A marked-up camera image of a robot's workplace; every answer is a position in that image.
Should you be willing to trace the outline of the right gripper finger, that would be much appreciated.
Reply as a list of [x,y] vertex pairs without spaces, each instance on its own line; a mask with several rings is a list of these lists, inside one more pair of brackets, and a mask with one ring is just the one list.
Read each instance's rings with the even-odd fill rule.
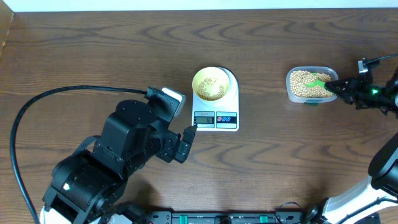
[[349,105],[352,105],[355,102],[355,88],[330,85],[326,85],[325,88]]
[[325,83],[325,88],[329,91],[344,91],[358,83],[357,78],[345,78]]

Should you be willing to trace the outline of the green plastic measuring scoop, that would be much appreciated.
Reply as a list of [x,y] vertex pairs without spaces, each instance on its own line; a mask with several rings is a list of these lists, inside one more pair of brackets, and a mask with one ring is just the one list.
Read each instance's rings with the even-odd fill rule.
[[305,84],[305,86],[308,88],[314,88],[316,86],[319,86],[320,88],[325,89],[325,82],[319,80],[316,73],[312,73],[312,75],[315,77],[315,80],[311,83]]

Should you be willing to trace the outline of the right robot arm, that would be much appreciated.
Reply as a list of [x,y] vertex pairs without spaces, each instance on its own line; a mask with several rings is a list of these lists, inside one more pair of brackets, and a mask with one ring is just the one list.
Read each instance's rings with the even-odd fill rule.
[[[397,72],[379,87],[365,77],[326,84],[345,103],[357,110],[379,109],[397,113]],[[397,205],[397,135],[376,153],[368,176],[341,195],[324,198],[303,217],[302,223],[356,223],[384,208]]]

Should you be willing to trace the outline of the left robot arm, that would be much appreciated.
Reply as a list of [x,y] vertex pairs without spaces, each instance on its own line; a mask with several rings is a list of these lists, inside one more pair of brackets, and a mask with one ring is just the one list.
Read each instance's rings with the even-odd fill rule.
[[182,134],[169,130],[185,96],[169,88],[148,88],[144,96],[146,103],[120,102],[99,136],[87,137],[56,165],[43,198],[41,223],[107,223],[129,177],[151,157],[167,163],[187,160],[197,127]]

